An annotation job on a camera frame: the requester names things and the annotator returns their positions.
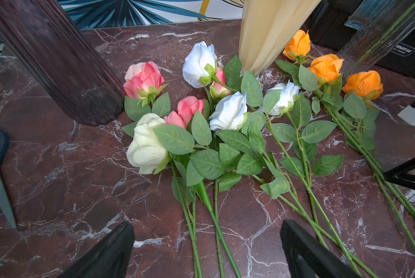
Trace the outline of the white rose top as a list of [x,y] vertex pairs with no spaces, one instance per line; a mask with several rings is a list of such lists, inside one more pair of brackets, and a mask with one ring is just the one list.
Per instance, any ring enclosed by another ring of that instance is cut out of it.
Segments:
[[[183,65],[184,79],[195,88],[206,89],[213,110],[220,100],[214,101],[209,87],[213,81],[222,84],[215,77],[217,71],[221,69],[219,62],[214,47],[200,42],[194,45]],[[248,116],[242,126],[241,133],[249,139],[252,153],[260,161],[262,169],[267,168],[274,176],[271,183],[262,182],[261,187],[273,199],[284,199],[286,193],[291,195],[292,192],[295,192],[300,204],[303,205],[307,213],[310,213],[311,204],[305,186],[298,177],[289,173],[279,162],[285,155],[267,127],[268,117],[263,108],[266,93],[263,93],[257,84],[257,79],[252,77],[250,73],[245,73],[243,81],[239,80],[240,65],[240,59],[234,57],[227,64],[226,69],[221,69],[226,76],[226,84],[222,85],[232,91],[232,95],[237,92],[246,95]],[[301,75],[300,80],[307,84],[312,83],[311,77]],[[290,199],[286,199],[286,204],[301,215],[292,196]],[[359,263],[360,273],[368,271],[368,267],[355,255],[353,256]]]

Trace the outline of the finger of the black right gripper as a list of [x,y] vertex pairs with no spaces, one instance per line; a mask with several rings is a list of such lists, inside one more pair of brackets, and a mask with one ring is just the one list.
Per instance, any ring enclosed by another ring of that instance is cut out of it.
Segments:
[[415,190],[415,157],[384,173],[387,182]]

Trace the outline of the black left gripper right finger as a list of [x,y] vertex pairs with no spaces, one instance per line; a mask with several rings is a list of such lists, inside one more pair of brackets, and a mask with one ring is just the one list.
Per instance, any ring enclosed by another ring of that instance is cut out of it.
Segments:
[[359,277],[295,221],[283,221],[280,237],[292,278]]

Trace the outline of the orange rose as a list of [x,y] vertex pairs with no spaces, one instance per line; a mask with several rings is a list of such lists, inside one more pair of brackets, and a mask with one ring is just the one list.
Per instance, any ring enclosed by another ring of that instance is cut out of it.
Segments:
[[[309,34],[303,30],[298,30],[283,50],[283,55],[289,60],[293,61],[293,65],[290,66],[286,61],[281,60],[278,60],[277,64],[279,68],[284,72],[290,74],[292,77],[297,78],[297,82],[302,89],[313,94],[312,109],[314,112],[318,112],[323,108],[323,105],[313,93],[313,91],[317,89],[316,86],[318,82],[315,75],[309,75],[310,71],[308,70],[308,67],[310,66],[311,62],[316,59],[310,56],[310,50],[311,40]],[[301,75],[311,77],[312,83],[307,84],[302,82],[300,80]],[[343,82],[346,82],[347,78],[342,77]]]
[[380,190],[403,229],[406,239],[415,251],[415,239],[394,204],[394,200],[399,201],[414,220],[415,207],[407,200],[397,184],[387,181],[380,163],[372,154],[375,147],[375,119],[379,110],[371,105],[371,101],[383,92],[381,77],[376,71],[353,74],[347,79],[343,92],[345,93],[343,111],[337,113],[337,118],[343,122],[343,132],[348,136],[349,144],[364,156],[371,167]]
[[322,103],[326,113],[330,115],[342,132],[343,122],[337,118],[337,113],[343,111],[345,100],[343,87],[346,82],[343,82],[343,75],[340,73],[343,61],[335,54],[327,54],[314,59],[308,67],[309,75],[315,75],[318,82],[317,89],[313,91],[315,97]]

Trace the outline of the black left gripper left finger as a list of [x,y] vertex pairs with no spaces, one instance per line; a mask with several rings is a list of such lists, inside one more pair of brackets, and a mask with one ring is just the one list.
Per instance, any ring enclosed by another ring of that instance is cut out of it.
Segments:
[[120,223],[89,252],[76,261],[62,278],[124,278],[132,254],[135,233],[127,221]]

